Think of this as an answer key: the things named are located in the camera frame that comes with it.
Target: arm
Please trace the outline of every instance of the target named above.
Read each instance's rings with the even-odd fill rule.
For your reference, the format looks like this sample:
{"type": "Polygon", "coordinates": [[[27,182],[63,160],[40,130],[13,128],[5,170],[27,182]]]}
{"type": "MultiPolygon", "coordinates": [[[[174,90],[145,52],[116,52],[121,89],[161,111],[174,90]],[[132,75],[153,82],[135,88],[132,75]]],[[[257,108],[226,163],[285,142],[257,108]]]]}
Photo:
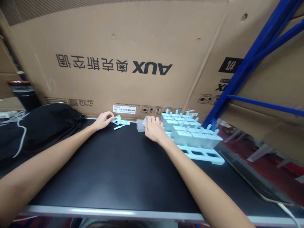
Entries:
{"type": "Polygon", "coordinates": [[[115,117],[99,115],[91,125],[27,160],[0,180],[0,227],[7,227],[75,151],[115,117]]]}
{"type": "Polygon", "coordinates": [[[164,148],[210,226],[255,227],[233,200],[167,136],[159,118],[147,119],[146,136],[164,148]]]}

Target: black table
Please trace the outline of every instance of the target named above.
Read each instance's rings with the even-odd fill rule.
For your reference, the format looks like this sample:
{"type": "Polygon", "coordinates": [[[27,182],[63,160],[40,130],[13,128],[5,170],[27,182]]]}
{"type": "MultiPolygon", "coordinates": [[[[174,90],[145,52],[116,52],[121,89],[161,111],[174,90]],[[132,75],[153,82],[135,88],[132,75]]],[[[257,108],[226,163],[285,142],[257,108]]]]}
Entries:
{"type": "MultiPolygon", "coordinates": [[[[86,120],[83,128],[94,120],[86,120]]],[[[24,214],[203,221],[194,199],[165,151],[137,132],[136,124],[91,136],[25,208],[24,214]]],[[[219,144],[216,150],[228,150],[219,144]]],[[[24,160],[1,169],[0,176],[24,160]]],[[[262,200],[227,163],[194,160],[255,225],[294,223],[274,203],[262,200]]],[[[291,207],[304,224],[304,210],[291,207]]]]}

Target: black cylindrical object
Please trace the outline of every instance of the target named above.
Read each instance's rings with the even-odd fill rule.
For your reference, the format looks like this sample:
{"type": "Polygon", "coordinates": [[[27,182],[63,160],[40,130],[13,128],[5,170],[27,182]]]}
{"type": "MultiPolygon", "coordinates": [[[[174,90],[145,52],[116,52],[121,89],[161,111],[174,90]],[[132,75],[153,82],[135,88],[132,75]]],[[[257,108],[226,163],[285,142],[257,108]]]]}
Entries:
{"type": "Polygon", "coordinates": [[[41,103],[29,81],[14,80],[7,82],[27,112],[41,106],[41,103]]]}

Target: black backpack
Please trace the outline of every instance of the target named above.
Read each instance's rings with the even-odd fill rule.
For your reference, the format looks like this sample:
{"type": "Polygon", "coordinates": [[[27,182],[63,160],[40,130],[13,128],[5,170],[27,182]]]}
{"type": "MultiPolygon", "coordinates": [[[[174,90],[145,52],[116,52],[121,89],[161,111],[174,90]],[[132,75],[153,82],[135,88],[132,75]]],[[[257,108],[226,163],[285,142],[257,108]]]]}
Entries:
{"type": "MultiPolygon", "coordinates": [[[[68,138],[81,129],[85,119],[85,115],[67,104],[48,104],[32,110],[19,122],[20,126],[27,128],[27,132],[18,156],[34,156],[68,138]]],[[[14,122],[0,126],[0,132],[0,160],[10,160],[18,151],[23,129],[14,122]]]]}

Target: hand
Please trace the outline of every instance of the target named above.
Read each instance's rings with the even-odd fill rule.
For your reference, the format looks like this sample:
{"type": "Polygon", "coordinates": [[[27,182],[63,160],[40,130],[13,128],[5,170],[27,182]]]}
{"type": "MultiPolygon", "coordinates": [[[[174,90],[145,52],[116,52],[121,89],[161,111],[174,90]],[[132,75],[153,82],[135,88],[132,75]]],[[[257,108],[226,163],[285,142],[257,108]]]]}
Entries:
{"type": "Polygon", "coordinates": [[[90,127],[92,129],[94,129],[95,131],[98,131],[98,130],[103,129],[106,126],[108,126],[108,124],[114,119],[116,119],[114,117],[114,114],[110,111],[107,111],[107,112],[101,113],[99,115],[99,117],[97,118],[97,120],[95,120],[95,122],[90,127]]]}
{"type": "Polygon", "coordinates": [[[145,127],[145,135],[152,141],[161,143],[162,140],[168,138],[164,130],[164,123],[159,122],[158,117],[147,116],[148,125],[145,127]]]}

